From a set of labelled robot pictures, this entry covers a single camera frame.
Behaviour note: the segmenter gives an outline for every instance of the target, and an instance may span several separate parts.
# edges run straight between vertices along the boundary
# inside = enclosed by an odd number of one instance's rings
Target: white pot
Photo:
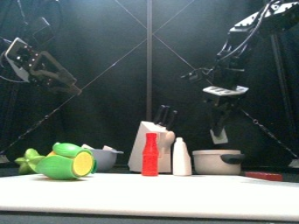
[[[244,155],[238,150],[196,150],[193,166],[201,175],[238,175]]]

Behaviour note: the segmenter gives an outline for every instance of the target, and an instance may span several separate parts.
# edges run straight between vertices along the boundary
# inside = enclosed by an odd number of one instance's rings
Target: white knife block
[[[128,167],[130,172],[142,170],[142,150],[145,147],[145,133],[153,132],[157,134],[157,171],[158,173],[172,172],[172,156],[170,147],[174,139],[174,134],[165,127],[153,124],[152,122],[140,122],[138,130],[134,137],[134,145],[128,159]]]

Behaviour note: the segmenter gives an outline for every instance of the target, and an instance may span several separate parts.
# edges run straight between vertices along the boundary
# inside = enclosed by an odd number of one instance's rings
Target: green plastic object
[[[93,173],[96,166],[88,149],[72,143],[56,143],[49,155],[36,165],[36,172],[50,179],[77,179]]]
[[[36,173],[36,165],[40,163],[40,161],[45,158],[45,156],[41,156],[34,149],[27,149],[22,155],[22,157],[18,157],[14,162],[19,165],[18,168],[18,174],[33,174]]]

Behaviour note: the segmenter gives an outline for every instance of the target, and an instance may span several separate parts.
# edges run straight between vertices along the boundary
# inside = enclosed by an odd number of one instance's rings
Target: red ketchup bottle
[[[145,144],[142,151],[142,176],[157,176],[157,157],[156,133],[145,133]]]

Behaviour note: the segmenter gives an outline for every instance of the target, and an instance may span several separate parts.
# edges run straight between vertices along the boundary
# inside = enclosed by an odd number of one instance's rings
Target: gray bowl
[[[110,170],[117,161],[117,154],[124,154],[122,151],[117,150],[89,149],[89,151],[97,161],[97,172],[106,172]]]

